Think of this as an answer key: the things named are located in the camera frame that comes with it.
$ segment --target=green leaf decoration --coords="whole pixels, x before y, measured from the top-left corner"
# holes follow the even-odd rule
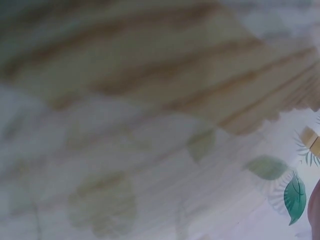
[[[6,141],[12,140],[23,127],[26,118],[26,111],[21,109],[20,112],[5,126],[2,137]]]
[[[27,162],[22,159],[17,160],[14,170],[18,172],[18,176],[14,178],[13,184],[9,184],[6,188],[9,199],[8,209],[13,215],[23,209],[32,210],[37,239],[41,240],[42,227],[37,202],[46,189],[45,174],[32,172]]]
[[[89,228],[99,239],[128,234],[137,215],[130,179],[124,172],[88,178],[68,198],[68,218],[75,228]]]
[[[291,217],[290,226],[301,217],[307,204],[305,184],[296,172],[284,190],[283,199],[285,207]]]
[[[187,149],[195,163],[199,163],[215,145],[215,130],[201,131],[194,134],[187,142]]]
[[[261,179],[271,181],[280,178],[289,167],[277,157],[261,155],[247,163],[244,168]]]

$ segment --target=green leaf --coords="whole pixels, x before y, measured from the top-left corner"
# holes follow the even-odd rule
[[[307,204],[305,184],[296,172],[284,190],[283,199],[285,207],[291,217],[290,226],[301,217]]]
[[[199,163],[215,144],[213,128],[194,134],[187,142],[187,149],[195,163]]]
[[[136,217],[134,189],[124,172],[91,176],[68,198],[71,225],[91,229],[99,239],[127,235]]]
[[[261,179],[271,181],[280,178],[288,165],[277,157],[261,155],[247,163],[244,168]]]

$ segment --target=blurry surface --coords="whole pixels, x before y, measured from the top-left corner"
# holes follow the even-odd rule
[[[1,2],[1,239],[310,239],[320,2],[266,2]]]

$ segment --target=leaf pattern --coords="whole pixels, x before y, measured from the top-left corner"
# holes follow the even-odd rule
[[[277,157],[261,155],[247,163],[244,168],[261,179],[271,181],[280,178],[288,165]]]
[[[285,207],[291,217],[290,226],[301,217],[307,204],[305,184],[296,172],[284,190],[283,199]]]
[[[90,228],[97,238],[128,234],[136,218],[136,199],[124,172],[88,178],[68,198],[68,218],[75,228]]]
[[[24,121],[26,118],[26,110],[21,109],[16,116],[10,121],[3,132],[1,133],[2,138],[6,141],[12,140],[18,132],[23,127]]]
[[[215,144],[213,128],[194,134],[187,142],[187,149],[195,163],[199,163]]]
[[[317,167],[320,166],[320,159],[316,155],[314,155],[311,150],[304,145],[301,141],[299,134],[296,132],[298,137],[294,137],[296,145],[298,146],[297,152],[298,155],[302,157],[301,163],[305,162],[306,165],[311,165],[314,163]]]
[[[184,206],[184,201],[180,201],[175,213],[176,240],[187,240],[189,238],[188,228],[190,224],[207,210],[208,207],[202,205],[193,210],[187,211]]]
[[[31,209],[35,217],[37,240],[41,240],[42,228],[37,201],[39,201],[42,191],[45,189],[46,181],[43,177],[31,173],[28,164],[23,160],[18,160],[15,168],[19,171],[19,176],[15,179],[14,184],[7,189],[9,195],[8,208],[12,215],[22,209]]]

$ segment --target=skin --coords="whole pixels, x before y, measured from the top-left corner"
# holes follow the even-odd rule
[[[320,240],[320,180],[311,194],[307,211],[312,229],[312,240]]]

